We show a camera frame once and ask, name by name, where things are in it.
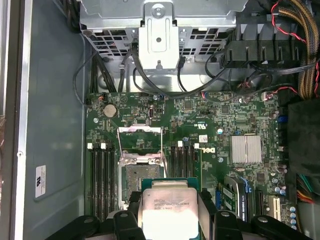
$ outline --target heatsink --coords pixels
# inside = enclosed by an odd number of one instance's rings
[[[231,162],[233,164],[261,163],[261,137],[257,135],[231,136]]]

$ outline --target metal bracket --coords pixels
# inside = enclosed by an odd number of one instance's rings
[[[145,70],[172,70],[179,61],[179,28],[173,25],[171,2],[147,2],[145,25],[139,28],[139,57]]]
[[[145,133],[156,133],[160,134],[160,149],[157,153],[150,153],[146,155],[139,155],[137,153],[127,153],[123,150],[121,143],[121,133],[135,133],[137,131],[144,131]],[[150,127],[146,124],[133,124],[130,127],[118,127],[117,129],[117,137],[119,141],[119,148],[121,152],[120,159],[118,161],[118,204],[119,208],[122,210],[126,210],[128,208],[128,204],[125,204],[122,201],[122,168],[126,165],[137,165],[137,164],[145,164],[145,165],[160,165],[163,167],[163,176],[166,176],[165,167],[167,164],[166,156],[163,153],[163,130],[161,127]]]

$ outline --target ram slot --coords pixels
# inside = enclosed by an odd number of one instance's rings
[[[189,147],[185,146],[183,148],[183,160],[181,162],[181,177],[187,178],[189,175],[188,162],[189,162]]]
[[[176,164],[176,147],[171,146],[171,151],[170,151],[170,163],[169,163],[169,169],[171,171],[170,175],[172,178],[175,177],[175,164]]]
[[[187,170],[188,170],[188,176],[189,178],[192,178],[194,176],[194,158],[195,158],[195,148],[194,146],[190,146],[190,153],[188,155],[188,162],[187,162]]]
[[[184,150],[182,147],[178,147],[177,150],[177,167],[176,167],[176,178],[181,178],[183,176],[183,166],[184,166]]]
[[[115,146],[113,144],[110,145],[108,151],[108,161],[110,166],[110,175],[109,175],[109,183],[110,183],[110,209],[109,213],[115,211],[115,201],[116,201],[116,163],[115,163]]]
[[[106,219],[105,216],[105,154],[103,151],[99,152],[99,162],[100,162],[100,168],[99,168],[99,178],[100,178],[100,188],[99,188],[99,214],[100,214],[100,220],[104,221]]]
[[[92,213],[99,216],[99,151],[92,151]]]
[[[108,190],[108,185],[109,185],[109,166],[108,166],[108,152],[105,150],[103,151],[103,196],[104,196],[104,201],[103,201],[103,215],[104,215],[104,219],[105,220],[108,216],[109,210],[108,210],[108,205],[109,205],[109,201],[110,201],[110,194],[109,194],[109,190]]]

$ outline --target motherboard chip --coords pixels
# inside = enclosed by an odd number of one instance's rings
[[[184,102],[184,109],[185,110],[192,110],[192,102],[191,101],[185,101]]]
[[[256,180],[260,183],[264,183],[266,181],[265,179],[265,173],[264,172],[257,172],[256,174]]]
[[[261,137],[256,135],[231,136],[231,157],[233,164],[261,163]]]
[[[221,113],[228,114],[229,113],[229,106],[227,106],[227,105],[222,106]]]

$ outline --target screw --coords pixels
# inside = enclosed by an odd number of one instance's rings
[[[223,211],[222,213],[221,213],[221,215],[222,216],[224,216],[224,217],[230,217],[230,214],[227,212],[227,211]]]
[[[84,30],[82,33],[83,33],[83,35],[85,35],[88,38],[90,38],[93,34],[92,31],[90,31],[90,30]]]
[[[88,224],[88,223],[92,223],[94,220],[92,218],[87,218],[86,220],[84,220],[84,223],[85,224]]]
[[[160,15],[161,15],[161,8],[160,8],[160,7],[157,7],[157,8],[155,9],[155,14],[156,14],[157,16],[160,16]]]
[[[260,222],[262,222],[262,223],[267,223],[267,222],[268,222],[268,219],[266,219],[266,218],[263,217],[263,216],[258,217],[258,220],[259,220]]]

